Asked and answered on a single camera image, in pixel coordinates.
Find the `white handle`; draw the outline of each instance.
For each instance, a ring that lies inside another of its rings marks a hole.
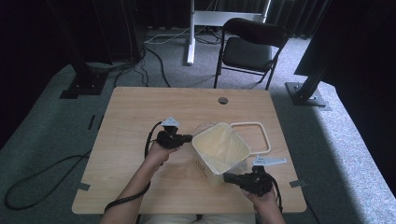
[[[230,127],[233,126],[242,126],[242,125],[259,125],[262,128],[262,134],[264,135],[265,141],[267,142],[268,145],[268,149],[265,151],[261,151],[261,152],[250,152],[250,155],[258,155],[258,154],[264,154],[264,153],[268,153],[271,151],[271,144],[270,141],[268,140],[268,136],[267,136],[267,132],[264,129],[264,126],[262,126],[262,124],[260,122],[237,122],[237,123],[232,123],[230,124]]]

